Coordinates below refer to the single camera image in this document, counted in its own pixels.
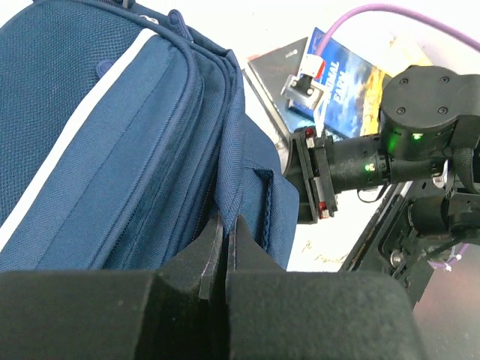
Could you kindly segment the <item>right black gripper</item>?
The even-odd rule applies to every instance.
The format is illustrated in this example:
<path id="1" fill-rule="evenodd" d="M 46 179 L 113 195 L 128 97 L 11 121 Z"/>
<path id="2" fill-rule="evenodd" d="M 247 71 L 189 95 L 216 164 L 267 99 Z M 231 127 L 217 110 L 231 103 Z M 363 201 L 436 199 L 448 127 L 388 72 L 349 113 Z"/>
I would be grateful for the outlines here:
<path id="1" fill-rule="evenodd" d="M 297 130 L 289 138 L 286 179 L 299 194 L 298 224 L 332 218 L 337 195 L 389 183 L 389 157 L 377 134 L 335 142 L 314 127 Z"/>

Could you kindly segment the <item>dark blue hardcover book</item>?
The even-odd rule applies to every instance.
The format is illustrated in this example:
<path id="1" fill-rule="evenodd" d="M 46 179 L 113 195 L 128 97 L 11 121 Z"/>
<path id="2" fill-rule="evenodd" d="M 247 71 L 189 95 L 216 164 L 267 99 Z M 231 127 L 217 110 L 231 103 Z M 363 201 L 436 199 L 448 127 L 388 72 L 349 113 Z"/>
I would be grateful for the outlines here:
<path id="1" fill-rule="evenodd" d="M 290 108 L 290 100 L 281 94 L 287 77 L 299 70 L 307 40 L 303 37 L 262 55 L 253 55 L 244 68 L 245 79 L 285 146 L 296 130 L 314 126 L 311 118 Z"/>

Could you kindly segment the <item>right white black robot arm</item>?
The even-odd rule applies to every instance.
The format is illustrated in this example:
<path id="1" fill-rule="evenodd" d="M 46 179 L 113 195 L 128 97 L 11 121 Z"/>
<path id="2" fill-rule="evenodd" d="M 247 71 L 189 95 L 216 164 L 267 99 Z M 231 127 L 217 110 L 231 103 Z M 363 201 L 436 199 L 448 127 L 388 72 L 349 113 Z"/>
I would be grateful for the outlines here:
<path id="1" fill-rule="evenodd" d="M 344 191 L 428 179 L 443 189 L 402 208 L 395 238 L 377 238 L 391 276 L 407 283 L 421 264 L 479 242 L 479 76 L 408 67 L 382 93 L 378 133 L 334 141 L 313 127 L 294 132 L 286 178 L 300 224 L 332 217 Z"/>

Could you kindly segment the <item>navy blue student backpack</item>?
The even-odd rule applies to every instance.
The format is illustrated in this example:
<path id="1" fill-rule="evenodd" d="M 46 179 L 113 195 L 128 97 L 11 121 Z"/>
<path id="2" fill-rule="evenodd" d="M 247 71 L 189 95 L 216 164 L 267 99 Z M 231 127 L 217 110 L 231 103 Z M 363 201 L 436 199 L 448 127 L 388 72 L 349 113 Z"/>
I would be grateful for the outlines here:
<path id="1" fill-rule="evenodd" d="M 156 269 L 212 215 L 281 267 L 297 190 L 233 52 L 133 1 L 35 1 L 1 27 L 1 270 Z"/>

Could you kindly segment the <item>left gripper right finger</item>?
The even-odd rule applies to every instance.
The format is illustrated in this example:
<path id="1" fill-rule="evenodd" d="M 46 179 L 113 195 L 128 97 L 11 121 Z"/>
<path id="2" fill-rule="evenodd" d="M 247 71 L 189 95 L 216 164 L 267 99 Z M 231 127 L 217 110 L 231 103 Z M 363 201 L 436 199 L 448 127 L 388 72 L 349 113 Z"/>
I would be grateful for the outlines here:
<path id="1" fill-rule="evenodd" d="M 229 236 L 231 359 L 425 359 L 401 285 L 368 271 L 288 272 L 243 217 Z"/>

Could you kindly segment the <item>Animal Farm blue book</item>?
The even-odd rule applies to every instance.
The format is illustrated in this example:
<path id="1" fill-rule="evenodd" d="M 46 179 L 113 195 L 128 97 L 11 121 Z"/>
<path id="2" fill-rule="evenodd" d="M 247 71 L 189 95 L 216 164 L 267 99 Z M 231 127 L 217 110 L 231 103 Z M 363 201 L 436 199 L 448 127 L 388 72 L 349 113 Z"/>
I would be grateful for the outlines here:
<path id="1" fill-rule="evenodd" d="M 383 89 L 392 76 L 331 39 L 321 55 L 322 73 L 314 79 L 325 90 L 318 116 L 341 138 L 375 134 Z"/>

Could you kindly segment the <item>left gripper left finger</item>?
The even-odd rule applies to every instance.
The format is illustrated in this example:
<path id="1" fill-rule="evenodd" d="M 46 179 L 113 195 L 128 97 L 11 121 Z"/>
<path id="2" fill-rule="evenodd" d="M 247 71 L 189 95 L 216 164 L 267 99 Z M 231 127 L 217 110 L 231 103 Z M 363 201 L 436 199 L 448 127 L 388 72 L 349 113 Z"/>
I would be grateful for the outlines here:
<path id="1" fill-rule="evenodd" d="M 157 270 L 1 276 L 3 359 L 222 359 L 221 221 Z"/>

